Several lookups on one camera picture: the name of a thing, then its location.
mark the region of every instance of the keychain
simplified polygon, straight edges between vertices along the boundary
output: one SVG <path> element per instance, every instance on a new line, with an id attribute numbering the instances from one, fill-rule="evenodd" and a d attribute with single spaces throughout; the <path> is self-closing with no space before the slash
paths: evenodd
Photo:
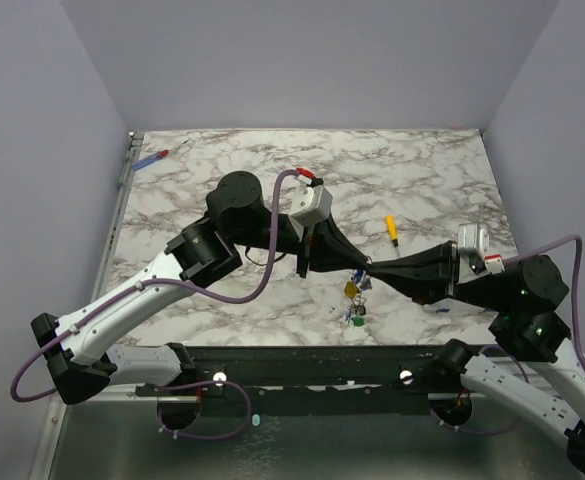
<path id="1" fill-rule="evenodd" d="M 366 299 L 362 294 L 371 289 L 372 281 L 365 270 L 354 270 L 343 289 L 345 296 L 350 299 L 350 305 L 345 309 L 345 322 L 348 325 L 350 322 L 355 327 L 365 325 L 363 317 L 365 317 L 367 309 L 365 307 Z"/>

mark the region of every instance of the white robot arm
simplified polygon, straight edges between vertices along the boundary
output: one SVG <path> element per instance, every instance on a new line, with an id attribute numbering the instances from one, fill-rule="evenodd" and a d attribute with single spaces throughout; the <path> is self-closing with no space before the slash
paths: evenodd
<path id="1" fill-rule="evenodd" d="M 300 185 L 291 211 L 283 215 L 278 213 L 278 194 L 283 178 L 290 175 L 297 176 Z M 196 380 L 196 366 L 182 345 L 130 347 L 116 342 L 156 312 L 194 293 L 233 303 L 252 300 L 267 283 L 275 253 L 281 252 L 296 255 L 301 277 L 308 270 L 360 269 L 420 304 L 452 297 L 497 311 L 490 327 L 497 343 L 516 360 L 527 362 L 561 398 L 514 377 L 458 341 L 446 345 L 431 364 L 425 360 L 425 374 L 415 380 L 441 391 L 441 379 L 456 377 L 459 385 L 495 399 L 567 448 L 572 463 L 585 473 L 585 370 L 569 328 L 554 313 L 567 286 L 549 257 L 534 256 L 506 267 L 499 256 L 486 257 L 487 232 L 466 225 L 457 242 L 397 260 L 370 262 L 338 230 L 330 214 L 331 201 L 322 180 L 303 169 L 279 176 L 271 212 L 264 207 L 261 185 L 252 174 L 223 177 L 206 198 L 205 216 L 186 227 L 142 271 L 74 313 L 60 318 L 42 314 L 32 322 L 41 347 L 37 355 L 46 357 L 61 398 L 74 404 L 107 385 L 169 386 L 184 378 Z M 269 250 L 263 281 L 243 299 L 205 290 L 241 265 L 235 244 Z M 40 398 L 24 399 L 16 393 L 25 368 L 11 388 L 17 401 Z"/>

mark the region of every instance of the marble tabletop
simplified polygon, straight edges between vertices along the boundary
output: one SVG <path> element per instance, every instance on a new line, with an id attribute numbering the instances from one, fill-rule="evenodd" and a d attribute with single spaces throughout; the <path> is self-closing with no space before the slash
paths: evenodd
<path id="1" fill-rule="evenodd" d="M 253 172 L 269 206 L 276 175 L 304 166 L 325 180 L 332 212 L 348 239 L 374 260 L 395 258 L 384 218 L 394 216 L 401 253 L 410 255 L 456 238 L 459 224 L 489 228 L 490 247 L 516 254 L 507 217 L 476 130 L 213 130 L 149 132 L 141 158 L 180 146 L 137 172 L 124 213 L 111 289 L 165 248 L 168 240 L 201 217 L 205 196 L 234 170 Z M 294 180 L 281 200 L 291 203 Z M 257 262 L 265 252 L 252 250 Z M 243 267 L 211 290 L 249 293 L 263 273 Z M 123 343 L 161 345 L 409 345 L 450 338 L 492 343 L 491 314 L 430 313 L 381 281 L 366 294 L 365 325 L 344 321 L 350 272 L 295 276 L 295 260 L 277 263 L 262 295 L 246 305 L 225 305 L 200 295 L 173 304 L 124 337 Z"/>

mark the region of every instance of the white wall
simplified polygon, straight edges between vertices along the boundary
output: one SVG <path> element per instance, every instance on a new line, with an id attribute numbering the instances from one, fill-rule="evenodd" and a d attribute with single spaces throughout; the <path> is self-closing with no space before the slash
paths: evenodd
<path id="1" fill-rule="evenodd" d="M 27 477 L 47 408 L 8 395 L 29 322 L 88 300 L 128 140 L 59 3 L 0 0 L 0 479 Z M 49 388 L 36 367 L 22 392 Z"/>
<path id="2" fill-rule="evenodd" d="M 557 0 L 62 0 L 136 130 L 485 128 Z"/>
<path id="3" fill-rule="evenodd" d="M 485 143 L 522 250 L 570 232 L 585 242 L 585 1 L 560 2 Z M 573 251 L 556 254 L 566 278 Z M 585 345 L 585 252 L 579 292 Z"/>

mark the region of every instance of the cable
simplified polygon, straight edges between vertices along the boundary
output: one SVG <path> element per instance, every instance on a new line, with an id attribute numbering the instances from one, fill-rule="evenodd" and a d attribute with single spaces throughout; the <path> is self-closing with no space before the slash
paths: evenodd
<path id="1" fill-rule="evenodd" d="M 252 262 L 253 264 L 255 264 L 259 267 L 265 267 L 267 265 L 267 263 L 258 263 L 250 258 L 250 256 L 248 255 L 248 252 L 250 250 L 251 250 L 250 247 L 245 247 L 245 258 L 247 258 L 250 262 Z M 279 261 L 283 260 L 284 258 L 285 258 L 285 253 L 282 253 L 281 255 L 279 255 L 278 257 L 276 257 L 274 259 L 274 263 L 279 262 Z"/>
<path id="2" fill-rule="evenodd" d="M 161 424 L 161 428 L 159 429 L 159 433 L 166 431 L 168 433 L 171 433 L 172 435 L 175 435 L 175 437 L 174 437 L 175 439 L 176 439 L 176 436 L 179 436 L 179 437 L 183 437 L 183 438 L 192 438 L 194 440 L 217 441 L 217 440 L 227 440 L 229 438 L 235 437 L 239 433 L 241 433 L 243 430 L 245 430 L 247 428 L 247 426 L 250 424 L 251 419 L 252 419 L 252 402 L 250 402 L 250 397 L 248 396 L 247 392 L 240 385 L 238 385 L 234 382 L 206 380 L 204 382 L 190 383 L 187 385 L 179 385 L 176 387 L 154 387 L 154 388 L 156 388 L 157 390 L 165 391 L 165 392 L 174 392 L 176 390 L 188 390 L 191 388 L 199 388 L 199 387 L 206 387 L 206 386 L 210 386 L 210 385 L 219 385 L 219 384 L 227 385 L 229 387 L 232 387 L 232 388 L 238 390 L 238 392 L 241 394 L 241 396 L 245 400 L 245 420 L 243 421 L 243 423 L 241 425 L 239 425 L 237 428 L 235 428 L 231 432 L 224 433 L 221 435 L 197 435 L 195 433 L 186 433 L 186 432 L 182 432 L 180 430 L 170 430 L 169 428 L 167 428 L 165 426 L 165 424 L 163 423 L 161 410 L 159 410 L 158 417 L 157 417 L 159 420 L 159 423 Z"/>
<path id="3" fill-rule="evenodd" d="M 485 345 L 485 346 L 483 346 L 483 348 L 481 348 L 481 350 L 479 350 L 479 353 L 481 354 L 481 353 L 484 353 L 488 350 L 499 350 L 499 351 L 507 354 L 507 352 L 505 352 L 498 345 Z M 508 357 L 510 357 L 512 359 L 512 361 L 514 362 L 514 364 L 517 367 L 519 367 L 519 371 L 521 372 L 521 375 L 523 375 L 523 380 L 525 380 L 525 383 L 530 383 L 530 379 L 528 378 L 528 374 L 525 373 L 523 366 L 511 355 L 508 355 Z M 444 426 L 447 429 L 454 430 L 455 432 L 466 433 L 468 435 L 474 435 L 474 436 L 479 436 L 479 437 L 491 437 L 494 435 L 502 435 L 504 433 L 509 433 L 509 432 L 519 428 L 523 424 L 523 419 L 521 417 L 518 417 L 516 420 L 514 420 L 514 422 L 512 422 L 507 427 L 499 428 L 496 430 L 472 430 L 469 428 L 454 426 L 454 425 L 450 425 L 449 423 L 446 423 L 445 421 L 443 421 L 441 419 L 441 417 L 439 417 L 436 414 L 436 412 L 434 410 L 430 410 L 430 413 L 434 418 L 436 418 L 439 421 L 440 425 Z"/>
<path id="4" fill-rule="evenodd" d="M 572 267 L 572 285 L 570 285 L 570 306 L 572 311 L 572 333 L 574 336 L 574 351 L 576 353 L 583 371 L 585 372 L 585 353 L 583 352 L 583 346 L 581 345 L 581 326 L 579 323 L 579 303 L 578 303 L 578 288 L 579 288 L 579 273 L 581 271 L 581 258 L 583 256 L 583 239 L 580 235 L 572 234 L 566 237 L 560 238 L 552 243 L 548 243 L 542 247 L 532 250 L 529 253 L 518 255 L 516 257 L 508 258 L 504 261 L 505 265 L 511 265 L 513 263 L 526 260 L 527 258 L 535 255 L 541 255 L 543 253 L 554 250 L 555 248 L 562 247 L 570 242 L 574 242 L 576 249 L 574 252 L 574 266 Z"/>
<path id="5" fill-rule="evenodd" d="M 263 277 L 261 281 L 254 289 L 254 291 L 245 297 L 240 298 L 233 298 L 227 297 L 225 295 L 221 295 L 219 293 L 210 292 L 205 288 L 199 287 L 198 285 L 194 285 L 192 282 L 183 282 L 180 280 L 173 280 L 171 278 L 156 278 L 151 280 L 146 280 L 141 282 L 144 287 L 149 287 L 153 285 L 174 285 L 177 287 L 185 288 L 188 290 L 192 290 L 193 292 L 199 293 L 203 296 L 212 298 L 214 300 L 218 300 L 225 303 L 230 303 L 233 305 L 240 305 L 244 303 L 251 302 L 255 298 L 257 298 L 261 292 L 265 289 L 266 285 L 268 284 L 270 277 L 272 276 L 272 270 L 274 268 L 274 256 L 276 254 L 276 241 L 279 233 L 279 197 L 281 196 L 281 186 L 283 184 L 283 180 L 289 176 L 296 176 L 299 175 L 299 172 L 296 170 L 284 170 L 282 171 L 276 178 L 274 182 L 274 190 L 272 192 L 272 214 L 270 216 L 270 243 L 268 245 L 268 259 L 266 263 L 265 271 L 263 272 Z M 56 389 L 52 388 L 50 390 L 46 390 L 45 392 L 38 393 L 36 395 L 31 395 L 29 397 L 22 397 L 18 394 L 17 388 L 19 386 L 19 382 L 21 378 L 25 374 L 25 372 L 32 366 L 32 364 L 41 356 L 43 356 L 46 352 L 50 349 L 55 347 L 56 345 L 63 342 L 66 338 L 72 335 L 72 331 L 77 332 L 81 328 L 83 328 L 90 320 L 94 317 L 102 313 L 103 311 L 110 308 L 112 305 L 118 303 L 122 299 L 126 298 L 128 295 L 131 295 L 134 292 L 138 292 L 136 286 L 132 286 L 126 288 L 122 292 L 116 294 L 112 298 L 108 299 L 107 301 L 103 302 L 101 305 L 96 307 L 90 313 L 88 313 L 85 317 L 79 320 L 76 324 L 73 325 L 71 329 L 66 330 L 65 332 L 58 335 L 54 340 L 43 345 L 39 348 L 32 356 L 30 356 L 23 365 L 18 369 L 17 373 L 15 374 L 14 378 L 12 379 L 12 383 L 10 384 L 10 396 L 15 402 L 19 403 L 27 403 L 33 402 L 35 400 L 40 400 L 41 398 L 47 397 L 48 395 L 53 394 Z"/>

